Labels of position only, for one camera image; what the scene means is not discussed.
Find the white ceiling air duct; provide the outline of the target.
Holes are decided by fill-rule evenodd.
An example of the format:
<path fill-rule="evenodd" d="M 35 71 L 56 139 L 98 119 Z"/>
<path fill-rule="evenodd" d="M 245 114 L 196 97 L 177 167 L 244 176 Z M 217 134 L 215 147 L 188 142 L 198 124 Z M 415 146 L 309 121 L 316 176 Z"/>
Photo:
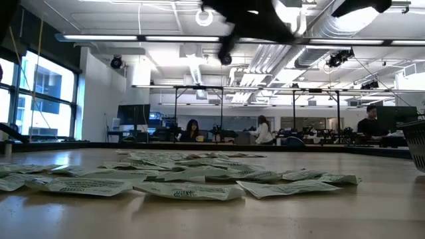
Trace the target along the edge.
<path fill-rule="evenodd" d="M 202 84 L 201 65 L 206 62 L 202 47 L 196 43 L 184 43 L 179 47 L 179 58 L 189 67 L 194 84 Z"/>

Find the blue chair back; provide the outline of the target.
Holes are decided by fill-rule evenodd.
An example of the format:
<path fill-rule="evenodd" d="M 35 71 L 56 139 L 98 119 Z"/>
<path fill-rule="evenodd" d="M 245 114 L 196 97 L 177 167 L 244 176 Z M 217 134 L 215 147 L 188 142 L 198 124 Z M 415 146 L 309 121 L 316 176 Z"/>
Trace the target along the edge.
<path fill-rule="evenodd" d="M 285 144 L 289 147 L 304 147 L 305 143 L 298 137 L 290 136 L 285 140 Z"/>

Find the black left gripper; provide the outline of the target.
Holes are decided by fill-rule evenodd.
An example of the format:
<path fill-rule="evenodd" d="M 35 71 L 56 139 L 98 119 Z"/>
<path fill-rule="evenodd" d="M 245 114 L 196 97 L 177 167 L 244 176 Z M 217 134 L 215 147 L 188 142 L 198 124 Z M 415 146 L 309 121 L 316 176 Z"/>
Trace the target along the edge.
<path fill-rule="evenodd" d="M 293 42 L 296 37 L 283 23 L 272 0 L 201 0 L 202 8 L 209 7 L 233 24 L 231 33 L 219 37 L 217 56 L 228 56 L 239 38 L 262 39 L 272 42 Z"/>

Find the black window frame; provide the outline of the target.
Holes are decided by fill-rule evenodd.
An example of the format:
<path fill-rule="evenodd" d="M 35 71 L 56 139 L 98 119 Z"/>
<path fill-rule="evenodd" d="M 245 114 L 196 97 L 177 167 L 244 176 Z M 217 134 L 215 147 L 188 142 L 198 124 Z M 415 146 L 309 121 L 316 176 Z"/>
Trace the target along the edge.
<path fill-rule="evenodd" d="M 33 50 L 0 56 L 0 123 L 31 141 L 74 137 L 78 75 Z"/>

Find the black diagonal strut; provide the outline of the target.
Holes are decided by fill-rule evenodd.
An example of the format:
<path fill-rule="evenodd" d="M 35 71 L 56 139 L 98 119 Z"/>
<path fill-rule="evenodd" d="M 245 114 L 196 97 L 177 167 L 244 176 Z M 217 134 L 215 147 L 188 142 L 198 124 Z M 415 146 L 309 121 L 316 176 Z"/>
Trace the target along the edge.
<path fill-rule="evenodd" d="M 4 123 L 0 123 L 0 131 L 7 133 L 9 136 L 17 139 L 21 143 L 29 143 L 29 140 L 24 135 L 21 135 L 18 131 Z"/>

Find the black table edge rail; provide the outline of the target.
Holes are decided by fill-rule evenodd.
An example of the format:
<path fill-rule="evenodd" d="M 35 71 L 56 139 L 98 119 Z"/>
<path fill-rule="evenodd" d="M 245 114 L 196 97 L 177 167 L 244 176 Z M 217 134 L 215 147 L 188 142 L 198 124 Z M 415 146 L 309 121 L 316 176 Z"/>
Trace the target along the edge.
<path fill-rule="evenodd" d="M 101 143 L 88 141 L 57 143 L 13 143 L 0 142 L 0 155 L 10 148 L 13 153 L 33 151 L 54 151 L 66 149 L 152 149 L 177 151 L 252 151 L 252 152 L 295 152 L 295 153 L 351 153 L 376 157 L 411 159 L 407 149 L 389 149 L 380 147 L 348 147 L 348 146 L 271 146 L 271 145 L 220 145 L 220 144 L 187 144 L 187 143 Z"/>

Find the black desk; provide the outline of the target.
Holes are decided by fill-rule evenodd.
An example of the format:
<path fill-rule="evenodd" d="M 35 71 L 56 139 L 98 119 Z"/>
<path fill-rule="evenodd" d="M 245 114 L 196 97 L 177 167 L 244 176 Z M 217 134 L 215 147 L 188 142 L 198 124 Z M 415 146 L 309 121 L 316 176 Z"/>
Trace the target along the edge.
<path fill-rule="evenodd" d="M 380 147 L 391 147 L 391 148 L 399 148 L 399 147 L 407 147 L 408 144 L 404 137 L 399 136 L 384 136 L 381 138 Z"/>

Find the black metal rig frame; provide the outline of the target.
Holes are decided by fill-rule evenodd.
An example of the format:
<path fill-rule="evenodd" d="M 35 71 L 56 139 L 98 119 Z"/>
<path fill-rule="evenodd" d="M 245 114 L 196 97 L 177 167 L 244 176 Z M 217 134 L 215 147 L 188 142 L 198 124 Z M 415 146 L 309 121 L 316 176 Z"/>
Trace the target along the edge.
<path fill-rule="evenodd" d="M 218 95 L 218 98 L 220 99 L 220 104 L 215 104 L 214 106 L 220 106 L 220 127 L 216 126 L 217 131 L 220 133 L 220 140 L 217 141 L 216 135 L 214 137 L 215 139 L 215 143 L 219 144 L 219 143 L 224 143 L 223 139 L 222 139 L 222 127 L 223 127 L 223 96 L 224 96 L 224 87 L 223 86 L 205 86 L 205 85 L 191 85 L 191 86 L 172 86 L 172 88 L 175 90 L 175 102 L 174 102 L 174 121 L 173 121 L 173 126 L 177 127 L 177 102 L 178 102 L 178 98 L 180 97 L 181 94 L 184 94 L 187 89 L 192 89 L 192 90 L 212 90 L 215 93 L 215 90 L 220 90 L 221 91 L 221 95 Z M 184 89 L 182 91 L 181 94 L 178 94 L 179 89 Z"/>
<path fill-rule="evenodd" d="M 293 108 L 293 126 L 296 126 L 296 92 L 298 90 L 292 90 L 292 108 Z M 334 101 L 337 102 L 337 133 L 338 133 L 338 144 L 341 143 L 341 106 L 340 106 L 340 90 L 332 90 L 332 89 L 321 89 L 321 88 L 300 88 L 300 92 L 302 93 L 326 93 L 328 94 Z"/>

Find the black slotted plastic basket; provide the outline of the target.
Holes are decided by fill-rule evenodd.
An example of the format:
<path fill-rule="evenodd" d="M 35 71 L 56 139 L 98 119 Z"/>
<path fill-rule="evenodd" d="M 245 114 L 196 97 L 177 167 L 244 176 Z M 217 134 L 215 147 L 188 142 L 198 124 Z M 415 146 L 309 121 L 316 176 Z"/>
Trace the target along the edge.
<path fill-rule="evenodd" d="M 403 123 L 403 131 L 415 167 L 425 173 L 425 120 Z"/>

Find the person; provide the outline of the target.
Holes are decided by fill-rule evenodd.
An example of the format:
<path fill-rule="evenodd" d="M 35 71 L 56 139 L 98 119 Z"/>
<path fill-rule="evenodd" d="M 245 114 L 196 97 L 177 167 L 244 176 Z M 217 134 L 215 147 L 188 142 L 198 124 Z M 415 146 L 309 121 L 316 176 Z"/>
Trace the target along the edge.
<path fill-rule="evenodd" d="M 251 131 L 250 134 L 256 137 L 257 145 L 272 145 L 274 143 L 274 137 L 270 131 L 270 122 L 263 115 L 258 117 L 259 125 L 256 131 Z"/>
<path fill-rule="evenodd" d="M 379 128 L 377 120 L 377 107 L 367 106 L 367 116 L 358 122 L 357 133 L 362 133 L 367 137 L 381 137 L 383 131 Z"/>
<path fill-rule="evenodd" d="M 182 132 L 179 141 L 184 142 L 197 142 L 196 137 L 201 135 L 199 130 L 198 121 L 190 119 L 187 123 L 186 130 Z"/>

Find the black computer monitor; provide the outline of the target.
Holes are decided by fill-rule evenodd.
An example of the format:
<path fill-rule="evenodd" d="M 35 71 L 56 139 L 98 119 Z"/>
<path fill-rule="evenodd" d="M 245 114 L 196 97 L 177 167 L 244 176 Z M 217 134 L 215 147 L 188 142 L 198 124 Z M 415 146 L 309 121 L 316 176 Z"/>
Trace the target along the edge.
<path fill-rule="evenodd" d="M 149 113 L 149 104 L 119 105 L 117 117 L 121 125 L 147 125 Z"/>
<path fill-rule="evenodd" d="M 416 107 L 377 106 L 377 121 L 381 129 L 395 132 L 400 124 L 418 120 Z"/>

